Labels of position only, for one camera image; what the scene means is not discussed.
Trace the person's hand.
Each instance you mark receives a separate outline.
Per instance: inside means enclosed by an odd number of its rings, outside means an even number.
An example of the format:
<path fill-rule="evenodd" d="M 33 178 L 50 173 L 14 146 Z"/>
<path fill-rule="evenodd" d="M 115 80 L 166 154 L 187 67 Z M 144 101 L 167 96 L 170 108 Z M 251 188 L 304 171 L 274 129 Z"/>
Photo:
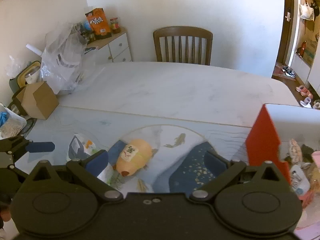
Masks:
<path fill-rule="evenodd" d="M 9 205 L 1 203 L 0 216 L 1 216 L 0 229 L 3 229 L 4 223 L 11 220 L 11 213 L 10 213 Z"/>

